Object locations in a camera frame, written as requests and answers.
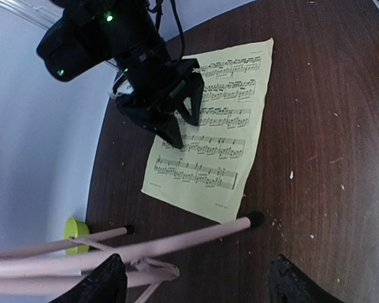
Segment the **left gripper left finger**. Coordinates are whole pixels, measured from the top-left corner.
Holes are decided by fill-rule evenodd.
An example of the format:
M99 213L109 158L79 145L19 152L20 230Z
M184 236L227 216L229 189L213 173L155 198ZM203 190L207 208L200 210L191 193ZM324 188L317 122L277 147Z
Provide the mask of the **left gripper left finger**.
M127 294L125 265L112 254L71 290L51 303L124 303Z

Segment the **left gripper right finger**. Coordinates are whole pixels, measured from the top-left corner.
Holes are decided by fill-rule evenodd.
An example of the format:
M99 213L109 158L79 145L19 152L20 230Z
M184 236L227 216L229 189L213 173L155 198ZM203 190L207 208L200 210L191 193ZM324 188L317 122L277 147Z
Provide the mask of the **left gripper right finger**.
M268 292L270 302L342 303L322 289L283 254L279 254L271 262Z

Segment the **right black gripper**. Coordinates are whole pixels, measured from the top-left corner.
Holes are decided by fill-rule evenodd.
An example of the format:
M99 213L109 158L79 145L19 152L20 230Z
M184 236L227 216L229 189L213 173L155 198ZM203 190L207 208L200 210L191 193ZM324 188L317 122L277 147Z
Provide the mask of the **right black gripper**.
M197 71L199 67L195 58L181 60L176 67L177 78L171 84L116 98L118 111L173 148L181 149L183 139L174 113L179 112L186 123L199 126L204 88L202 75Z

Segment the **pink music stand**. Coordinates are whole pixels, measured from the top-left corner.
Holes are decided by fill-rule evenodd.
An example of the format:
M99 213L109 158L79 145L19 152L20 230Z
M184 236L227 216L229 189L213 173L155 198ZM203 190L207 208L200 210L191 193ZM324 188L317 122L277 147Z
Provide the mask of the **pink music stand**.
M259 227L263 222L263 213L254 211L221 225L128 246L109 247L101 243L102 240L131 232L130 228L121 227L83 237L0 251L0 294L64 293L83 279L76 276L75 272L92 270L115 254L124 263L143 267L128 275L129 288L149 286L140 298L143 302L162 282L175 280L179 275L179 270L173 264L160 263L156 260L157 256Z

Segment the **yellowed sheet music paper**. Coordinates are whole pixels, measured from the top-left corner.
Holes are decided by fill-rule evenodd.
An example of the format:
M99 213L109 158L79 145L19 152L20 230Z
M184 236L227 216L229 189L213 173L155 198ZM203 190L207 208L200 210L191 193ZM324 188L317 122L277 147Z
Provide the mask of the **yellowed sheet music paper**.
M236 218L255 160L274 40L197 54L205 82L197 126L181 149L155 138L142 192L218 223Z

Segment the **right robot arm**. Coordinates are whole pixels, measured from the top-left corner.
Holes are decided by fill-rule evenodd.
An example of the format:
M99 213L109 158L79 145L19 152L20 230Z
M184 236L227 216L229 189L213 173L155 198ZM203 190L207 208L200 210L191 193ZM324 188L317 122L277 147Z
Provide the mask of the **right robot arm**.
M184 146L178 118L197 126L204 81L196 59L173 59L159 34L162 2L57 1L62 17L46 31L37 54L55 79L71 81L115 60L118 111L172 147Z

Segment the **green bowl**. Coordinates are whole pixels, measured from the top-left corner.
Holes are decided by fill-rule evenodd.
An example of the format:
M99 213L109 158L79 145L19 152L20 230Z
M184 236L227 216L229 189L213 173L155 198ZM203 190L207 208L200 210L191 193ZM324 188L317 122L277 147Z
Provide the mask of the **green bowl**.
M85 222L79 221L74 217L69 217L66 221L64 228L64 238L69 239L70 237L81 237L90 235L89 227ZM66 250L66 255L77 255L88 253L90 247L87 245L76 246Z

